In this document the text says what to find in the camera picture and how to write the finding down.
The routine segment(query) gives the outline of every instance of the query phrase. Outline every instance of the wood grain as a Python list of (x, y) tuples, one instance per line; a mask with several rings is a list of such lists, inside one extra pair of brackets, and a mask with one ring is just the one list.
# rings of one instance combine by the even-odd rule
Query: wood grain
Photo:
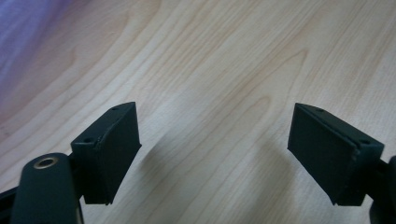
[(370, 223), (332, 206), (287, 151), (295, 102), (396, 154), (391, 0), (74, 1), (0, 105), (0, 190), (109, 107), (137, 103), (143, 147), (87, 223)]

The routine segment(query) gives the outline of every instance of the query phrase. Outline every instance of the black plastic part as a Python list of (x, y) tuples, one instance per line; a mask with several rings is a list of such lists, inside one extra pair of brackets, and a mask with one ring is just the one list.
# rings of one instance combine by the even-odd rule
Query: black plastic part
[(50, 153), (28, 162), (22, 170), (11, 223), (82, 223), (69, 159)]
[(0, 194), (0, 223), (9, 223), (16, 192), (17, 188), (13, 188)]
[(384, 145), (327, 111), (296, 104), (288, 149), (332, 203), (361, 205), (365, 176), (376, 169)]
[(135, 103), (110, 108), (71, 147), (85, 203), (112, 203), (141, 147)]

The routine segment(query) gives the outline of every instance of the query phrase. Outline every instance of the screw hole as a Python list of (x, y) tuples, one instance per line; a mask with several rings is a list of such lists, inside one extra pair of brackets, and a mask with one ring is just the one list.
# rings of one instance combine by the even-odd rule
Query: screw hole
[(90, 143), (93, 142), (93, 138), (85, 138), (84, 143)]
[(58, 162), (58, 158), (47, 157), (47, 158), (41, 159), (38, 162), (36, 162), (34, 167), (37, 170), (46, 169), (46, 168), (53, 166), (56, 162)]
[(364, 139), (361, 139), (361, 140), (359, 140), (362, 144), (364, 144), (364, 145), (370, 145), (370, 141), (368, 141), (368, 140), (364, 140)]

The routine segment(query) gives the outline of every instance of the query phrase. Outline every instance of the wooden table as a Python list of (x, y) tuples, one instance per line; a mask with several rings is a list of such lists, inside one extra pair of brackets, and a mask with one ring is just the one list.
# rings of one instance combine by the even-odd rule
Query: wooden table
[(392, 0), (73, 1), (2, 92), (0, 190), (113, 105), (143, 147), (86, 223), (370, 223), (332, 206), (287, 150), (294, 103), (396, 154)]

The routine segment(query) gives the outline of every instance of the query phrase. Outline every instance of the light wood surface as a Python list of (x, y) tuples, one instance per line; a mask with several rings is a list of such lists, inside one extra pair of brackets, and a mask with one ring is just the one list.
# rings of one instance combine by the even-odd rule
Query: light wood surface
[(2, 92), (0, 190), (113, 105), (143, 147), (86, 223), (370, 223), (287, 151), (295, 102), (396, 145), (392, 0), (74, 1)]

